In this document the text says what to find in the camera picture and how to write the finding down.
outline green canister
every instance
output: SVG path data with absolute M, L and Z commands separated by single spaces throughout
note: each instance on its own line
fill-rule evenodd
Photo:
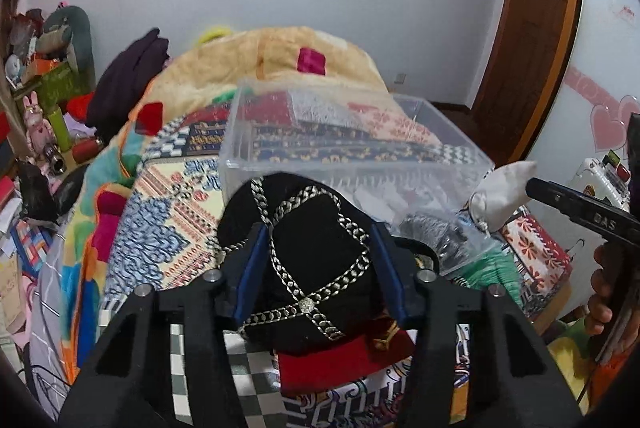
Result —
M 71 136 L 69 136 L 69 131 L 66 128 L 65 118 L 63 118 L 62 116 L 60 107 L 56 105 L 53 112 L 50 113 L 49 116 L 47 116 L 47 119 L 49 120 L 49 123 L 51 123 L 53 133 L 56 135 L 60 151 L 66 152 L 71 147 L 73 147 Z

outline red floral fabric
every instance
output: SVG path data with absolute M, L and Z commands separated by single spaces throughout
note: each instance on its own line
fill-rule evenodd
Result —
M 543 296 L 571 274 L 569 256 L 529 212 L 506 224 L 501 233 Z

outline metal screw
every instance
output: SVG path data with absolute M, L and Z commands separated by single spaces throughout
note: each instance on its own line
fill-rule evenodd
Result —
M 421 269 L 418 273 L 415 274 L 415 278 L 417 278 L 422 283 L 430 283 L 436 280 L 438 275 L 431 269 Z
M 136 296 L 140 296 L 141 298 L 148 295 L 149 293 L 151 293 L 151 290 L 153 288 L 151 287 L 151 284 L 149 283 L 141 283 L 139 285 L 136 286 L 136 288 L 133 290 L 133 292 L 136 294 Z
M 507 294 L 507 290 L 504 288 L 502 284 L 492 283 L 489 286 L 489 294 L 495 297 L 505 296 Z
M 217 282 L 218 280 L 220 280 L 222 278 L 222 271 L 220 271 L 219 269 L 207 269 L 202 274 L 202 277 L 207 282 Z

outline patterned blanket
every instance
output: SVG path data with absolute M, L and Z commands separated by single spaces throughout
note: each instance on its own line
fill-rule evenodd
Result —
M 101 242 L 100 195 L 129 198 L 152 135 L 136 128 L 140 111 L 161 104 L 162 122 L 225 100 L 242 79 L 322 82 L 385 93 L 372 59 L 362 50 L 309 28 L 269 28 L 217 39 L 177 58 L 148 85 L 129 121 L 88 168 L 63 253 L 62 355 L 69 382 L 91 350 L 110 250 Z

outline human hand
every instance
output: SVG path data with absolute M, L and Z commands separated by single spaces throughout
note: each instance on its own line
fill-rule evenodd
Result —
M 606 302 L 613 293 L 613 284 L 611 278 L 611 267 L 620 265 L 619 261 L 622 257 L 622 252 L 618 246 L 606 243 L 600 246 L 593 253 L 593 258 L 604 269 L 597 269 L 593 275 L 591 275 L 591 286 L 596 292 L 587 303 L 589 307 L 589 315 L 585 318 L 584 326 L 587 334 L 590 336 L 596 336 L 602 334 L 604 331 L 604 324 L 609 323 L 613 316 L 613 313 Z M 631 345 L 634 344 L 638 338 L 638 329 L 640 328 L 640 310 L 634 311 L 631 315 L 625 332 L 620 338 L 618 347 L 614 348 L 614 354 L 624 352 Z

